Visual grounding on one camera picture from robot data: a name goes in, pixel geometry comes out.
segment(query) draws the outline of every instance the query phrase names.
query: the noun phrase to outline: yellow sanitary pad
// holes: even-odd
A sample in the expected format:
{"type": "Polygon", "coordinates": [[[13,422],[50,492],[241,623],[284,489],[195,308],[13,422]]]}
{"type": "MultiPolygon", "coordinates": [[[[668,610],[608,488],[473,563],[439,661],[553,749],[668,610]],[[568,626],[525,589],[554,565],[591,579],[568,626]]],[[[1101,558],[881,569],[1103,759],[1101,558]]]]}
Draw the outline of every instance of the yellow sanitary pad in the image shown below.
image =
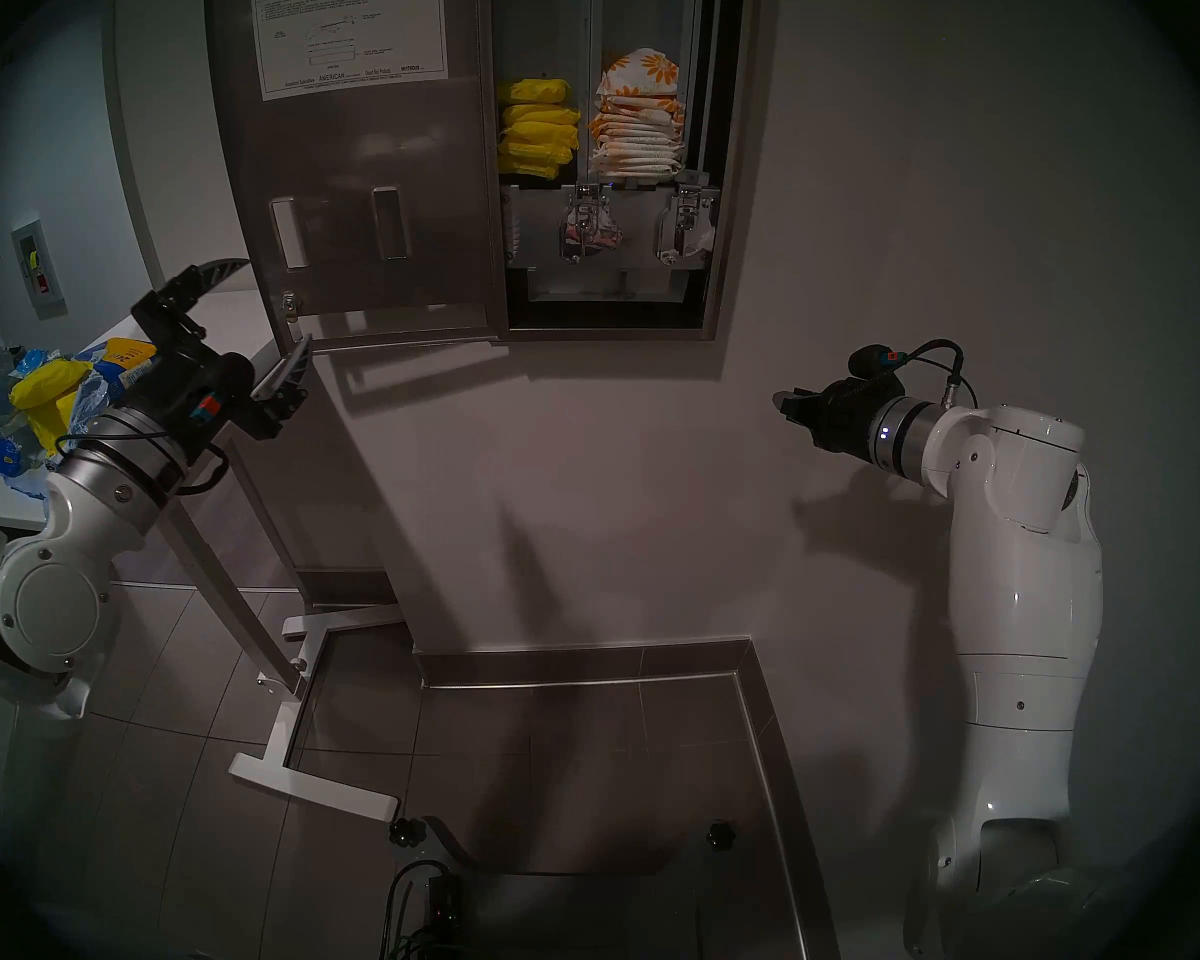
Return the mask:
{"type": "Polygon", "coordinates": [[[29,409],[56,400],[64,391],[76,390],[94,366],[89,361],[58,359],[42,364],[8,391],[14,408],[29,409]]]}
{"type": "Polygon", "coordinates": [[[522,78],[499,82],[498,98],[503,102],[563,102],[570,84],[563,78],[522,78]]]}
{"type": "Polygon", "coordinates": [[[517,139],[505,139],[498,144],[498,152],[526,160],[534,164],[568,164],[574,151],[558,144],[524,144],[517,139]]]}
{"type": "Polygon", "coordinates": [[[523,106],[506,106],[503,121],[506,126],[522,119],[532,119],[539,124],[559,124],[559,126],[577,126],[582,114],[568,106],[553,106],[546,102],[532,102],[523,106]]]}
{"type": "Polygon", "coordinates": [[[538,122],[532,119],[522,119],[511,124],[504,136],[521,144],[556,144],[562,148],[577,149],[578,128],[576,126],[559,126],[558,122],[538,122]]]}

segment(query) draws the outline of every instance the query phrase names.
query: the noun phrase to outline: white table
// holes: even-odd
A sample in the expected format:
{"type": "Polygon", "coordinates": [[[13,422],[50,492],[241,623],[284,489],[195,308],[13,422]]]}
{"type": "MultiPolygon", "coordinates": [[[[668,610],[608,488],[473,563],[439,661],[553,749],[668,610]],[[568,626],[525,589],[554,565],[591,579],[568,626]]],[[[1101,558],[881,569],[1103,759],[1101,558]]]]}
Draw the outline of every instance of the white table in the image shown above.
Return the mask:
{"type": "MultiPolygon", "coordinates": [[[[256,379],[260,380],[280,362],[271,324],[266,322],[262,295],[257,292],[214,292],[196,304],[192,318],[206,329],[204,342],[218,354],[238,350],[253,362],[256,379]]],[[[109,336],[127,336],[134,341],[148,338],[134,323],[133,316],[125,316],[120,323],[90,343],[90,347],[109,336]]],[[[44,504],[14,492],[0,478],[0,526],[18,530],[41,530],[44,528],[44,504]]]]}

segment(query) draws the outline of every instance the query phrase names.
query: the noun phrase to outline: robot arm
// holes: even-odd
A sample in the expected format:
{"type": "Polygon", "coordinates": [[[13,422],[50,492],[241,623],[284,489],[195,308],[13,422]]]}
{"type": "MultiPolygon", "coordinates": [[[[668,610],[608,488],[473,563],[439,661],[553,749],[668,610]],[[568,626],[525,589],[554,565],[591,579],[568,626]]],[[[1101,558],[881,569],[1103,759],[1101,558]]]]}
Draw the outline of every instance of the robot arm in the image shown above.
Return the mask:
{"type": "Polygon", "coordinates": [[[954,804],[934,830],[905,930],[913,955],[950,954],[976,899],[1064,863],[1067,768],[1102,622],[1102,552],[1090,522],[1084,432],[1009,406],[907,396],[914,354],[866,347],[851,378],[774,404],[823,450],[854,455],[950,500],[949,626],[966,694],[954,804]]]}
{"type": "Polygon", "coordinates": [[[112,558],[140,548],[176,496],[217,484],[226,456],[212,440],[222,426],[235,422],[254,439],[269,439],[302,404],[306,392],[294,377],[264,400],[252,398],[253,365],[204,346],[204,329],[187,316],[200,295],[245,264],[188,268],[138,301],[133,317],[156,346],[152,370],[90,421],[48,476],[44,530],[0,544],[0,635],[28,667],[83,678],[101,670],[115,623],[112,558]],[[206,482],[186,485],[206,452],[222,463],[206,482]],[[94,656],[97,668],[85,667],[94,656]]]}
{"type": "MultiPolygon", "coordinates": [[[[47,479],[44,530],[12,541],[0,532],[0,856],[16,871],[34,859],[47,800],[70,764],[90,688],[115,640],[112,558],[140,548],[162,514],[176,520],[178,496],[206,492],[223,476],[226,455],[212,444],[222,426],[275,437],[306,397],[298,386],[306,344],[254,388],[252,364],[204,346],[204,330],[187,316],[245,264],[188,268],[139,300],[133,317],[156,346],[152,367],[85,434],[70,438],[74,446],[47,479]],[[206,452],[222,463],[188,486],[206,452]]],[[[262,625],[257,631],[266,635],[262,625]]],[[[286,688],[305,685],[296,668],[280,670],[281,677],[292,672],[286,688]]]]}

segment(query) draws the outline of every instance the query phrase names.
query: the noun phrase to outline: cabinet door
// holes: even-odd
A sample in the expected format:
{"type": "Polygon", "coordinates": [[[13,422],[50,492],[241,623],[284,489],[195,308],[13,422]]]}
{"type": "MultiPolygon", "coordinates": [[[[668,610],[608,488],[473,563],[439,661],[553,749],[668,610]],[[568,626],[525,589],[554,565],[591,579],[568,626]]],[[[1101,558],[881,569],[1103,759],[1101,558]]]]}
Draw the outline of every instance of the cabinet door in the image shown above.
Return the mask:
{"type": "Polygon", "coordinates": [[[488,0],[206,0],[222,148],[282,346],[479,338],[503,308],[488,0]]]}

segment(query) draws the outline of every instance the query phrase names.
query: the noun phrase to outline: white wall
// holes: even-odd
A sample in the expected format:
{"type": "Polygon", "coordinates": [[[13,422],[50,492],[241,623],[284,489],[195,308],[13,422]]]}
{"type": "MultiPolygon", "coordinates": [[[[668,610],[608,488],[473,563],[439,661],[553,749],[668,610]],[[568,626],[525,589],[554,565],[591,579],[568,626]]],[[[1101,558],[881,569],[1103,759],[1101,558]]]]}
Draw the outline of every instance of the white wall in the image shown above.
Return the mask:
{"type": "MultiPolygon", "coordinates": [[[[331,403],[251,472],[299,564],[385,563],[427,650],[752,634],[842,953],[874,959],[901,953],[924,811],[961,756],[948,514],[818,452],[770,394],[841,377],[864,343],[953,336],[985,402],[1086,427],[1108,610],[1076,733],[1079,848],[1121,860],[1186,818],[1200,96],[1130,0],[769,7],[720,341],[317,359],[331,403]]],[[[906,383],[934,396],[926,370],[906,383]]]]}
{"type": "Polygon", "coordinates": [[[104,6],[49,0],[0,54],[0,329],[8,343],[74,352],[150,289],[107,120],[104,6]],[[67,308],[46,320],[31,307],[10,238],[36,218],[67,308]]]}
{"type": "MultiPolygon", "coordinates": [[[[116,84],[128,158],[163,278],[242,258],[217,138],[204,0],[116,0],[116,84]]],[[[223,290],[256,288],[251,271],[223,290]]]]}

